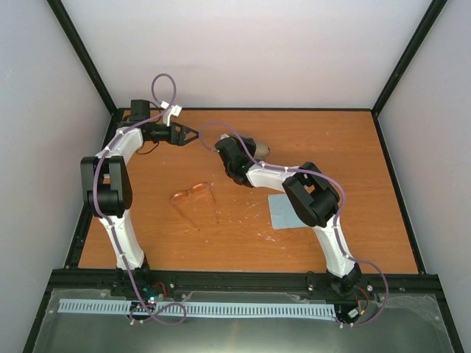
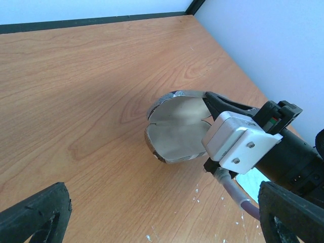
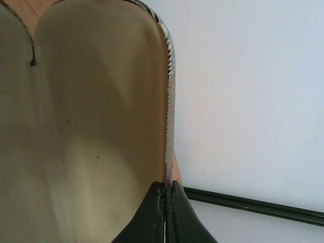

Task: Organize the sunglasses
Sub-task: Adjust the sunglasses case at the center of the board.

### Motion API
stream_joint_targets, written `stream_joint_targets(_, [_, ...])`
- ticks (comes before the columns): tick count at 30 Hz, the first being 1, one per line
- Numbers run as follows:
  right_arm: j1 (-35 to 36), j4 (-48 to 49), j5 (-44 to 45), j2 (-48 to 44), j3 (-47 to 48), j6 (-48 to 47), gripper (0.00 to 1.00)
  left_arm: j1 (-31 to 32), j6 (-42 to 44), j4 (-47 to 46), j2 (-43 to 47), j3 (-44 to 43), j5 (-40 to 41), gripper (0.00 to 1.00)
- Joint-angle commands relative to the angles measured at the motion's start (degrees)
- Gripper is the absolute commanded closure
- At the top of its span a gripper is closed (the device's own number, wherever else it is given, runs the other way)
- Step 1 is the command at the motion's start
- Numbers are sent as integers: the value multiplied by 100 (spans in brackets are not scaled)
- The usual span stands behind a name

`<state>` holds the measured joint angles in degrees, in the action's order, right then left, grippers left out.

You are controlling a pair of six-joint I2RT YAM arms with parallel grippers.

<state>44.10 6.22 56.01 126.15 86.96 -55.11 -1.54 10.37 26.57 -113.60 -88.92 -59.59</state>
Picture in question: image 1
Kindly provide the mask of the brown plaid glasses case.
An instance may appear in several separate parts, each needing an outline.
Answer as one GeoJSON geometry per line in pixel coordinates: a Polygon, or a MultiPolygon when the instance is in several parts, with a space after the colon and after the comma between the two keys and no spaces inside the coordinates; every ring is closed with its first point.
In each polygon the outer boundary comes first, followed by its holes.
{"type": "Polygon", "coordinates": [[[270,154],[270,148],[262,141],[255,141],[254,158],[256,160],[265,160],[270,154]]]}

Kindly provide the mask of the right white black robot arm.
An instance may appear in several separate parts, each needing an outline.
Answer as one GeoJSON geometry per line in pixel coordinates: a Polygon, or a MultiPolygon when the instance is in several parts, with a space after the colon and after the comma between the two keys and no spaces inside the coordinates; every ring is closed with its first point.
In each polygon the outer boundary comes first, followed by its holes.
{"type": "Polygon", "coordinates": [[[236,184],[285,193],[298,219],[317,236],[332,291],[338,296],[350,293],[361,278],[361,269],[353,260],[341,229],[341,198],[320,170],[310,162],[294,167],[270,165],[266,162],[270,148],[252,138],[222,135],[215,150],[226,175],[236,184]]]}

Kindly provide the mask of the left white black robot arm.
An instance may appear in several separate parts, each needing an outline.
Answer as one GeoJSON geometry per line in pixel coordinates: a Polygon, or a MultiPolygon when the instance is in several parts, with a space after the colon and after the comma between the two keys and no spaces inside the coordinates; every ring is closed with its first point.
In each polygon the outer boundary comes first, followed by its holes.
{"type": "Polygon", "coordinates": [[[146,142],[185,146],[199,137],[188,126],[173,122],[182,107],[134,99],[130,113],[118,123],[105,147],[80,162],[82,197],[103,226],[116,259],[118,277],[137,296],[153,287],[153,278],[143,249],[138,244],[130,208],[133,194],[127,163],[146,142]]]}

